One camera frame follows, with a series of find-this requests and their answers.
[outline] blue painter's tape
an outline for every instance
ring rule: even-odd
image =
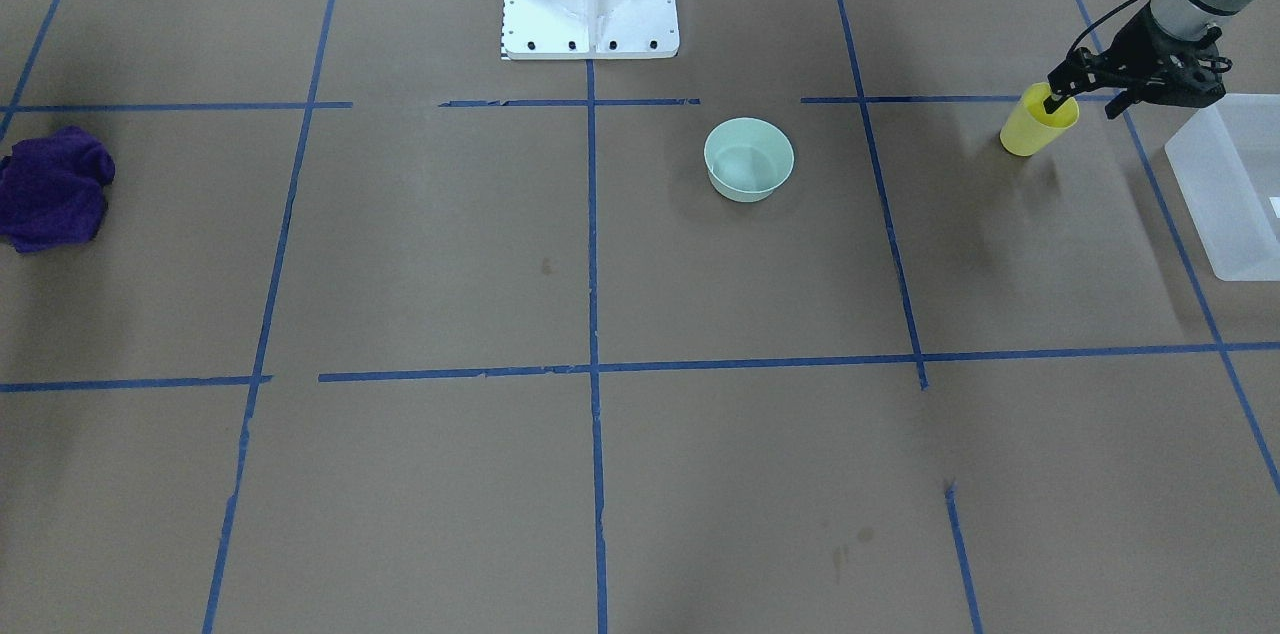
[[[598,634],[609,631],[609,578],[604,542],[604,446],[600,425],[600,300],[599,219],[596,201],[595,61],[586,61],[586,261],[588,327],[591,371],[591,470],[595,489],[595,624]]]
[[[586,100],[581,99],[512,99],[502,102],[502,106],[586,106]]]
[[[19,114],[38,113],[93,113],[93,111],[257,111],[257,110],[306,110],[306,109],[351,109],[349,101],[228,101],[195,104],[47,104],[18,106]]]
[[[915,328],[915,314],[911,310],[911,292],[906,286],[906,269],[902,266],[902,252],[897,246],[897,234],[893,229],[893,211],[888,204],[888,191],[884,187],[884,170],[879,160],[879,150],[876,146],[876,131],[872,128],[872,114],[867,106],[867,92],[863,90],[861,68],[858,65],[858,49],[854,46],[854,31],[849,24],[849,12],[845,0],[836,0],[840,9],[840,23],[845,28],[845,47],[849,50],[849,65],[854,74],[854,88],[863,114],[863,129],[867,134],[867,147],[872,159],[872,172],[876,175],[876,191],[879,193],[881,213],[884,216],[884,233],[888,237],[890,251],[893,255],[893,266],[897,269],[897,287],[902,297],[902,314],[906,318],[906,333],[911,339],[911,352],[915,355],[915,369],[920,378],[920,389],[929,388],[929,377],[924,369],[924,356],[920,351],[920,336]]]
[[[800,97],[800,104],[861,104],[858,96],[805,96]]]
[[[18,77],[18,86],[13,90],[13,97],[9,100],[9,110],[5,111],[4,119],[0,119],[0,140],[3,140],[9,133],[9,124],[13,123],[14,110],[18,104],[22,102],[22,92],[27,88],[27,82],[31,81],[31,72],[36,68],[36,58],[40,56],[40,49],[45,46],[45,37],[49,36],[49,28],[54,24],[54,15],[58,14],[58,5],[63,0],[51,0],[49,3],[49,10],[45,12],[45,19],[40,23],[40,29],[36,32],[36,42],[31,46],[31,53],[27,55],[27,63],[22,68],[22,74]]]
[[[270,382],[270,377],[260,377]],[[184,389],[193,387],[236,387],[251,384],[253,377],[186,377],[173,379],[101,379],[87,382],[24,382],[0,384],[0,393],[17,394],[27,392],[102,392],[110,389]]]
[[[727,359],[701,361],[631,361],[602,364],[600,371],[695,371],[716,369],[787,369],[806,366],[860,366],[869,364],[914,364],[915,355],[814,356],[797,359]]]
[[[321,374],[317,382],[334,384],[342,382],[408,382],[415,379],[475,379],[480,377],[540,377],[547,374],[586,374],[590,366],[585,364],[561,364],[553,366],[494,366],[475,369],[408,369],[398,371],[334,371]]]
[[[1267,474],[1271,475],[1271,484],[1275,487],[1277,494],[1280,494],[1280,470],[1276,470],[1276,460],[1271,456],[1271,447],[1267,446],[1267,439],[1262,434],[1262,427],[1258,425],[1258,418],[1253,414],[1253,405],[1249,403],[1249,397],[1244,393],[1244,387],[1240,384],[1240,377],[1235,371],[1235,365],[1231,362],[1231,357],[1226,354],[1224,348],[1220,352],[1222,357],[1222,366],[1226,368],[1226,375],[1231,379],[1231,388],[1235,389],[1235,398],[1240,402],[1240,410],[1244,412],[1244,420],[1249,424],[1249,432],[1253,434],[1253,442],[1258,446],[1258,452],[1262,453],[1262,464],[1267,467]]]
[[[925,361],[1009,361],[1019,359],[1087,359],[1107,356],[1152,356],[1175,354],[1206,354],[1217,351],[1217,345],[1156,345],[1148,347],[1093,347],[1061,350],[1009,350],[980,352],[925,354]]]
[[[978,611],[978,593],[973,587],[973,573],[969,569],[969,552],[964,546],[964,533],[960,532],[960,511],[956,508],[956,485],[947,487],[947,517],[951,519],[951,538],[955,539],[956,558],[960,561],[960,578],[964,580],[964,596],[969,602],[969,620],[973,621],[973,634],[982,634],[982,614]]]
[[[699,99],[598,99],[596,106],[696,106]]]
[[[1092,26],[1092,19],[1089,18],[1089,12],[1084,6],[1084,0],[1075,0],[1076,5],[1080,8],[1080,15],[1085,24]],[[1100,50],[1102,49],[1102,41],[1098,38],[1097,32],[1093,32],[1093,44]],[[1213,343],[1219,350],[1219,355],[1222,360],[1222,366],[1226,369],[1226,374],[1231,380],[1231,386],[1235,389],[1236,398],[1240,402],[1240,409],[1244,412],[1244,418],[1249,424],[1249,429],[1253,433],[1253,442],[1257,443],[1258,452],[1262,455],[1262,461],[1266,465],[1267,474],[1271,476],[1271,483],[1275,484],[1276,493],[1280,494],[1280,474],[1276,474],[1275,457],[1271,456],[1271,448],[1267,447],[1266,438],[1262,435],[1262,429],[1258,427],[1257,416],[1253,415],[1253,407],[1249,405],[1249,398],[1244,393],[1244,387],[1240,384],[1239,375],[1236,375],[1235,365],[1231,362],[1230,347],[1222,341],[1222,334],[1217,328],[1217,321],[1213,319],[1213,311],[1208,306],[1208,300],[1204,297],[1203,288],[1199,283],[1199,277],[1196,274],[1194,266],[1192,266],[1190,256],[1187,254],[1187,246],[1183,243],[1183,237],[1178,232],[1178,224],[1175,223],[1172,215],[1169,211],[1169,205],[1165,201],[1165,195],[1160,188],[1160,182],[1156,179],[1156,173],[1151,165],[1151,158],[1147,156],[1147,147],[1142,143],[1142,137],[1138,136],[1138,127],[1133,123],[1133,115],[1129,111],[1124,113],[1125,126],[1129,128],[1129,136],[1133,137],[1133,145],[1138,150],[1138,158],[1142,160],[1143,172],[1147,174],[1147,182],[1151,184],[1152,192],[1156,195],[1156,202],[1160,205],[1160,213],[1165,218],[1165,225],[1169,227],[1169,234],[1174,240],[1174,246],[1178,250],[1178,256],[1183,263],[1183,269],[1187,272],[1187,278],[1192,283],[1192,288],[1196,292],[1196,301],[1199,304],[1201,311],[1204,315],[1204,323],[1208,325],[1210,334],[1213,337]]]
[[[1280,342],[1236,342],[1224,346],[1226,351],[1280,351]]]
[[[867,104],[970,104],[1018,101],[1018,95],[869,96]]]
[[[316,92],[320,90],[320,73],[324,69],[325,49],[329,42],[329,28],[333,23],[333,10],[338,0],[328,0],[325,4],[324,19],[320,24],[320,41],[316,42],[315,63],[311,65],[311,86],[307,87],[307,106],[302,114],[302,129],[298,133],[298,147],[293,155],[293,170],[289,174],[289,193],[284,200],[284,216],[280,220],[280,234],[275,245],[275,261],[271,268],[271,283],[266,291],[266,302],[262,307],[262,328],[259,334],[257,352],[253,359],[253,382],[248,387],[248,397],[244,402],[244,419],[241,424],[239,448],[236,456],[236,484],[232,496],[227,500],[227,510],[223,515],[223,530],[218,542],[218,556],[214,561],[214,575],[209,584],[209,602],[205,606],[205,621],[201,628],[202,634],[212,634],[214,620],[218,616],[218,598],[221,593],[223,575],[227,570],[227,556],[230,548],[232,529],[236,524],[236,510],[239,502],[241,484],[244,479],[244,461],[248,457],[250,421],[257,407],[257,393],[262,366],[266,361],[266,347],[271,334],[271,318],[275,314],[275,297],[280,288],[280,272],[284,269],[284,254],[289,243],[289,225],[293,219],[293,204],[298,195],[298,175],[302,172],[302,161],[306,156],[307,137],[311,131],[311,115],[315,109]]]

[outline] purple cloth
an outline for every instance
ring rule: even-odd
[[[102,187],[114,178],[106,147],[77,127],[18,142],[0,160],[0,234],[23,254],[87,242],[106,213]]]

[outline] white plastic container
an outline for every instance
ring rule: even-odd
[[[703,159],[716,191],[744,204],[773,193],[791,175],[796,160],[781,129],[745,117],[712,129]]]
[[[1165,151],[1213,274],[1280,280],[1280,96],[1228,95]]]

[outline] black cable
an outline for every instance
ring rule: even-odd
[[[1134,4],[1138,4],[1139,1],[1142,1],[1142,0],[1129,0],[1129,1],[1125,1],[1120,6],[1116,6],[1111,12],[1107,12],[1106,14],[1103,14],[1102,18],[1098,19],[1097,22],[1089,24],[1088,29],[1084,29],[1083,32],[1080,32],[1080,36],[1075,37],[1075,42],[1071,45],[1071,49],[1066,50],[1066,55],[1070,56],[1071,53],[1074,53],[1075,49],[1080,46],[1080,42],[1084,41],[1084,37],[1089,36],[1089,33],[1092,33],[1093,29],[1097,29],[1103,22],[1106,22],[1107,19],[1112,18],[1112,15],[1120,14],[1121,12],[1124,12],[1125,9],[1129,9]]]

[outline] translucent plastic bin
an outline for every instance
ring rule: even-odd
[[[1213,274],[1280,280],[1280,96],[1228,95],[1165,151]]]

